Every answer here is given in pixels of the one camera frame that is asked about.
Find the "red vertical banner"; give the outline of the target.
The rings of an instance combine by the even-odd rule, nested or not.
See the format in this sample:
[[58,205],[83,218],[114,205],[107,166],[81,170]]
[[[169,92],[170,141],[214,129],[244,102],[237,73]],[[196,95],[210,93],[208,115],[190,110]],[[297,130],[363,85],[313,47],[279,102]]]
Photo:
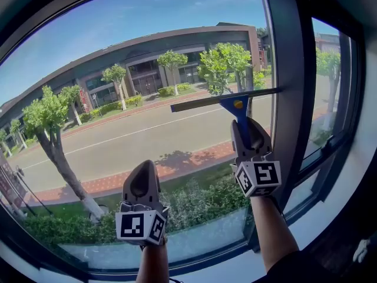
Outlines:
[[81,101],[81,104],[82,104],[83,111],[85,113],[88,113],[90,110],[89,110],[88,103],[87,103],[87,97],[86,97],[83,89],[80,89],[80,101]]

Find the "dark brown building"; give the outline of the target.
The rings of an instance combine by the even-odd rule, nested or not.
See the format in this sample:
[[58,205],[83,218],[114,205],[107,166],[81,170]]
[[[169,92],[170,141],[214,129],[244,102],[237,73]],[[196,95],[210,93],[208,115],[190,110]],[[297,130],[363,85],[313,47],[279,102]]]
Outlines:
[[90,111],[83,111],[79,95],[68,107],[67,121],[84,122],[95,108],[123,108],[135,104],[137,97],[158,94],[166,87],[178,91],[184,84],[203,82],[197,70],[200,55],[219,43],[239,45],[250,53],[252,66],[240,74],[243,87],[265,87],[266,52],[254,26],[220,22],[146,35],[72,61],[1,105],[0,130],[5,132],[5,139],[0,141],[0,150],[8,153],[14,147],[30,145],[25,127],[11,133],[11,122],[23,121],[24,107],[42,97],[44,86],[55,94],[65,87],[83,89]]

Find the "blue squeegee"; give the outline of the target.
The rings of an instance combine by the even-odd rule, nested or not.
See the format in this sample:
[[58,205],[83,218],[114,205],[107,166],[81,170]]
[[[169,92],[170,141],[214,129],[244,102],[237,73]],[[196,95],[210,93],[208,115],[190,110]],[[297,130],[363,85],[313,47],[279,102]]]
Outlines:
[[280,87],[268,88],[264,90],[253,90],[242,93],[233,93],[228,95],[214,96],[209,98],[203,98],[199,100],[193,100],[183,103],[172,104],[170,106],[171,111],[180,112],[184,110],[190,110],[194,108],[210,106],[213,104],[220,104],[227,111],[232,113],[237,119],[237,123],[240,126],[240,136],[246,149],[252,149],[252,139],[248,128],[247,119],[247,105],[250,98],[265,96],[269,94],[277,94],[281,92]]

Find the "narrow side window pane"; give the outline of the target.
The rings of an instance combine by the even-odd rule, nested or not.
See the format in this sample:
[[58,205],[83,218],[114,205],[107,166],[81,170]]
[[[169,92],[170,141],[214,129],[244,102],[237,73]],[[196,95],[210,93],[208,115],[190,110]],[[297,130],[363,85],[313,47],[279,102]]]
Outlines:
[[315,96],[301,171],[332,150],[344,135],[350,89],[350,38],[339,28],[312,18],[315,33],[339,35],[340,54],[321,52],[315,43]]

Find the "green hedge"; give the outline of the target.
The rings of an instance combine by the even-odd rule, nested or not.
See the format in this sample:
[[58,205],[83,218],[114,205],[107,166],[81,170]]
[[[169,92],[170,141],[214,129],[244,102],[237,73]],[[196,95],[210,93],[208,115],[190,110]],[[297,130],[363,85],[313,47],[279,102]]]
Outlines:
[[[222,176],[206,187],[192,178],[175,190],[162,189],[160,200],[170,207],[166,227],[168,233],[207,223],[249,204],[231,175]],[[93,224],[88,211],[76,202],[52,206],[52,216],[37,208],[37,215],[26,218],[22,225],[50,247],[65,243],[113,243],[117,241],[115,213],[119,210],[119,202],[114,195],[104,198],[110,211],[98,224]]]

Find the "large window glass pane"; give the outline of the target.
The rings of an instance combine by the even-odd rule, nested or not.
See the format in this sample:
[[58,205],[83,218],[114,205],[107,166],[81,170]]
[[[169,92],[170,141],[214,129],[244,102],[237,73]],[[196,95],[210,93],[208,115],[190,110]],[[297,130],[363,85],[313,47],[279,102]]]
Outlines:
[[[15,51],[0,67],[0,99],[13,93],[18,96],[55,70],[103,48],[159,32],[209,27],[220,22],[254,27],[264,24],[262,0],[93,0],[52,21]],[[268,70],[264,77],[267,87],[274,70],[269,62],[263,69]],[[202,97],[210,95],[201,62],[197,70],[203,82],[184,84],[178,91],[166,87],[158,94],[142,97],[140,105],[158,107],[162,101],[189,98],[194,92]],[[228,75],[225,94],[230,89],[245,89],[241,82],[236,83],[233,71]],[[67,121],[64,132],[72,134],[74,129],[83,129],[106,117],[115,120],[118,113],[132,108],[132,104],[95,108],[92,117],[84,122]],[[123,241],[50,247],[23,226],[17,226],[17,239],[30,239],[83,268],[125,270],[138,267],[140,261],[138,249]],[[252,239],[253,228],[248,205],[207,223],[169,233],[173,239],[171,260],[188,261],[243,246]]]

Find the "person's black sleeve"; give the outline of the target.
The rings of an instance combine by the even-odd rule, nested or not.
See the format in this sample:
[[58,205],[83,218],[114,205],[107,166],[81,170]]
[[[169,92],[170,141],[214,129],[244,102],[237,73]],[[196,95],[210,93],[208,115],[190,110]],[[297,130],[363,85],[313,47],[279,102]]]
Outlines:
[[339,283],[339,277],[310,255],[296,251],[284,256],[265,276],[252,283]]

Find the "small brown building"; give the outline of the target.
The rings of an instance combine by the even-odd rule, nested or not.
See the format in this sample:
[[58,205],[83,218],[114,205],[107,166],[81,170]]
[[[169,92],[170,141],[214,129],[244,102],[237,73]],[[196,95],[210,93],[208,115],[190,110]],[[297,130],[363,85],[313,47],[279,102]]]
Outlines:
[[315,43],[316,47],[320,49],[321,52],[340,54],[339,35],[323,34],[316,32]]

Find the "person's right forearm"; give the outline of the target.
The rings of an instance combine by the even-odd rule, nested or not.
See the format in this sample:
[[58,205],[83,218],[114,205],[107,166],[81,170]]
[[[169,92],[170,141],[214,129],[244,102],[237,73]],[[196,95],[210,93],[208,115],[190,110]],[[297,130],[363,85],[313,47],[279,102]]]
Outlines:
[[286,255],[299,250],[276,205],[267,197],[250,198],[260,251],[267,271]]

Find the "black lamp post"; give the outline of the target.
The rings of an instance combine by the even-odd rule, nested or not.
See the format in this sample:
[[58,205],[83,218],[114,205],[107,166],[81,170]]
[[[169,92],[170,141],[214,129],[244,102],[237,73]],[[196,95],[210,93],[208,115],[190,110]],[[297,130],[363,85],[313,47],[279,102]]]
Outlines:
[[45,208],[45,210],[51,215],[51,216],[54,216],[53,212],[48,209],[44,204],[43,202],[36,196],[36,194],[31,190],[31,188],[28,186],[28,184],[24,181],[24,172],[23,170],[19,167],[19,166],[16,166],[15,168],[15,171],[14,173],[19,177],[19,179],[24,183],[24,185],[26,186],[26,188],[29,190],[29,192],[32,194],[32,196]]

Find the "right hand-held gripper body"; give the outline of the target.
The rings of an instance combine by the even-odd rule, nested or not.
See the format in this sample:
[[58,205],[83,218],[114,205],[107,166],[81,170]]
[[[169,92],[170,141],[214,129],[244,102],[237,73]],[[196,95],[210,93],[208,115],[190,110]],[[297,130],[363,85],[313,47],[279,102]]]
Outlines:
[[270,196],[282,185],[280,162],[273,153],[230,165],[236,183],[246,198]]

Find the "white window sill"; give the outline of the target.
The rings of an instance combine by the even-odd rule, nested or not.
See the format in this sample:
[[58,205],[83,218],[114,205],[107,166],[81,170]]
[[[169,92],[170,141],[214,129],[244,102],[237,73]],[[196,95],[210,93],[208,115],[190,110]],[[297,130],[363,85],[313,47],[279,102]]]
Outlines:
[[[289,228],[300,249],[307,248],[316,237],[334,223],[341,209],[350,202],[352,195],[361,184],[376,150],[377,140],[356,138],[340,177],[328,198],[323,203],[315,204],[290,225]],[[19,271],[36,283],[84,283],[69,275],[32,266],[2,241],[0,241],[0,258],[5,260],[5,266],[0,266],[0,271],[3,270],[6,274],[10,274],[12,270]],[[265,273],[261,255],[246,251],[201,270],[185,271],[178,277],[185,283],[250,283]]]

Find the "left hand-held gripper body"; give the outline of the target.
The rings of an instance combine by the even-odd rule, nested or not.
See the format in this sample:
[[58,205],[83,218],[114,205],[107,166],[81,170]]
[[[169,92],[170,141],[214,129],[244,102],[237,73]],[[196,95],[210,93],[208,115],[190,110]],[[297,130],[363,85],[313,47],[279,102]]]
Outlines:
[[120,210],[115,214],[117,239],[138,246],[163,244],[169,210],[161,203],[150,207],[120,202]]

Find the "window with dark frame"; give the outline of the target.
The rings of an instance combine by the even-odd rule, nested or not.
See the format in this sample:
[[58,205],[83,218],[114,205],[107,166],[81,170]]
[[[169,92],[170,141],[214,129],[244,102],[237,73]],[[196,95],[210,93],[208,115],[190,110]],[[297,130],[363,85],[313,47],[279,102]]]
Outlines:
[[[89,0],[0,0],[0,65],[32,34],[53,19]],[[345,166],[353,142],[362,136],[365,109],[366,49],[363,25],[340,0],[267,0],[268,16],[272,25],[273,57],[276,79],[282,94],[277,97],[275,140],[289,155],[289,170],[285,173],[286,187],[279,194],[284,205],[296,183],[303,182],[312,172],[324,164],[329,165],[333,184],[325,191],[323,203],[335,186]],[[351,39],[350,76],[356,84],[350,88],[347,126],[343,137],[327,154],[301,171],[303,145],[309,138],[309,114],[313,112],[315,48],[311,19],[317,17],[339,28]],[[311,248],[343,216],[352,202],[341,209],[324,232],[305,249]],[[314,205],[304,204],[305,213]],[[304,214],[293,212],[289,226]]]

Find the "white cloth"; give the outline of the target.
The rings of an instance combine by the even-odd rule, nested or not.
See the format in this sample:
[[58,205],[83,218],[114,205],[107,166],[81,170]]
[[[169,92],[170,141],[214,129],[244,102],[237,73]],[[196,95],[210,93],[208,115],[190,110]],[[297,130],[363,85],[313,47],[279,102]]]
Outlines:
[[368,253],[368,246],[369,246],[369,244],[370,244],[370,240],[369,239],[362,239],[359,242],[359,245],[358,245],[356,251],[353,254],[353,259],[352,259],[353,262],[357,262],[359,264],[362,263],[362,261],[365,259],[365,256]]

